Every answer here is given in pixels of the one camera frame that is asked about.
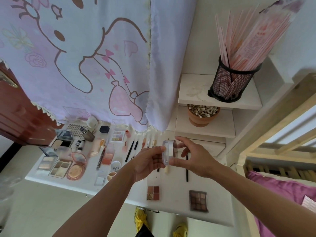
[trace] floor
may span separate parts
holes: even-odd
[[[0,175],[25,177],[40,155],[41,151],[37,147],[24,146]],[[50,237],[90,199],[82,193],[28,180],[23,180],[15,186],[14,198],[11,215],[0,237]],[[133,205],[123,205],[108,237],[135,236],[134,210]],[[166,212],[150,212],[148,221],[155,237],[172,236],[172,230],[183,221],[188,224],[190,236],[240,236],[236,227],[225,227]]]

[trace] wooden bed frame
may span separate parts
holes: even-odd
[[[266,163],[255,164],[260,171],[269,172],[269,168],[273,166],[274,170],[280,172],[280,176],[316,182],[316,174],[313,171],[313,169],[316,170],[316,153],[295,150],[316,138],[316,127],[282,147],[262,147],[265,141],[314,105],[316,105],[316,75],[311,73],[296,88],[289,92],[284,100],[272,109],[267,117],[254,130],[250,131],[249,135],[241,140],[239,145],[237,144],[234,147],[235,150],[233,149],[232,153],[235,156],[240,153],[238,161],[235,161],[237,172],[246,176],[247,171],[253,169],[253,162],[255,163],[258,160],[258,162],[263,161]],[[304,165],[304,170],[295,168],[295,164]],[[233,198],[233,204],[239,214],[237,221],[241,226],[243,237],[260,237],[253,214],[235,198]]]

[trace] wooden door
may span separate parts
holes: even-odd
[[[3,80],[9,77],[17,88]],[[22,145],[49,145],[60,128],[32,105],[11,70],[0,63],[0,135]]]

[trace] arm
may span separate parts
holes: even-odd
[[[239,175],[217,162],[201,145],[185,137],[182,141],[182,157],[191,152],[190,160],[170,160],[173,166],[186,168],[195,174],[215,180],[235,196],[276,237],[313,236],[316,233],[316,215],[305,207],[278,195],[261,185]]]
[[[164,146],[145,148],[121,168],[102,190],[77,210],[53,237],[107,236],[132,185],[153,170],[164,168]]]

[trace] terracotta pot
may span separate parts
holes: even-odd
[[[221,110],[220,107],[218,107],[218,111],[216,112],[215,115],[211,116],[211,117],[202,117],[200,118],[197,115],[194,115],[191,113],[190,109],[189,109],[189,105],[187,105],[188,107],[188,115],[189,115],[189,121],[191,122],[192,125],[196,126],[196,127],[205,127],[207,126],[211,120],[213,120],[219,113],[219,111]]]

